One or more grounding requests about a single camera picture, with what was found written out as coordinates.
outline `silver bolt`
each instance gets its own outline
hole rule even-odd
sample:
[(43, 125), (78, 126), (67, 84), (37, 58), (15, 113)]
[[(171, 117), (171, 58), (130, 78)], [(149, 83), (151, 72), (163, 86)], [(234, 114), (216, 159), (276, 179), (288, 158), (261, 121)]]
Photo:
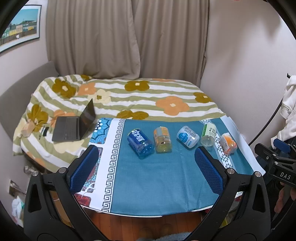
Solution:
[(34, 171), (34, 172), (32, 173), (32, 176), (33, 176), (33, 177), (36, 177), (38, 174), (39, 174), (38, 171)]
[(256, 177), (261, 177), (261, 173), (260, 172), (255, 172), (255, 176)]
[(228, 172), (229, 174), (234, 174), (234, 169), (232, 169), (232, 168), (228, 168), (228, 169), (227, 169), (227, 172)]
[(59, 173), (65, 173), (66, 170), (67, 170), (67, 168), (65, 168), (65, 167), (61, 167), (61, 168), (59, 169)]

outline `laptop keyboard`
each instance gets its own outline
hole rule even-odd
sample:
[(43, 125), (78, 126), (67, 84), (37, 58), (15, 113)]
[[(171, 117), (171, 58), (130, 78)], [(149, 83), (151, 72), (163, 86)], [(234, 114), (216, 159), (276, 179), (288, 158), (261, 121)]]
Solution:
[(67, 118), (65, 126), (65, 140), (77, 139), (78, 118)]

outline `curtain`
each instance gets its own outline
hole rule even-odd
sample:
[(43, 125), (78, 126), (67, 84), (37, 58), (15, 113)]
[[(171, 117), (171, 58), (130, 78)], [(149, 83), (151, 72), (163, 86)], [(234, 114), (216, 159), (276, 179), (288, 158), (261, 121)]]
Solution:
[(46, 42), (48, 59), (60, 75), (139, 77), (130, 0), (50, 0)]
[(132, 0), (143, 78), (197, 86), (205, 65), (209, 0)]

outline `human hand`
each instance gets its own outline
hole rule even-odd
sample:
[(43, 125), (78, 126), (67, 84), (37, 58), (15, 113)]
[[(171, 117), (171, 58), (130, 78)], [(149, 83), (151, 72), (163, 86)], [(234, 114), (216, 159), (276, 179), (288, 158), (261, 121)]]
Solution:
[[(296, 188), (291, 188), (290, 195), (291, 195), (292, 200), (295, 201), (295, 199), (296, 199)], [(283, 197), (284, 197), (284, 188), (279, 191), (279, 198), (278, 198), (278, 200), (276, 202), (276, 206), (274, 207), (274, 212), (275, 213), (280, 213), (281, 210), (283, 209), (283, 207), (284, 207)]]

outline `floral bedspread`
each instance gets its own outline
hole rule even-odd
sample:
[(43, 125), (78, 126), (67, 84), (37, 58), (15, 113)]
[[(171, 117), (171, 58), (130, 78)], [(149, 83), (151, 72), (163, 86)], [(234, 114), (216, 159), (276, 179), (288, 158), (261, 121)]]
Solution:
[[(68, 167), (89, 144), (92, 131), (81, 141), (52, 142), (58, 116), (79, 116), (93, 99), (97, 119), (125, 118), (152, 121), (198, 121), (224, 113), (195, 85), (182, 80), (97, 80), (86, 75), (68, 75), (43, 80), (32, 94), (13, 137), (13, 154), (25, 152), (46, 169)], [(29, 137), (21, 130), (32, 120)], [(41, 131), (49, 127), (47, 135)]]

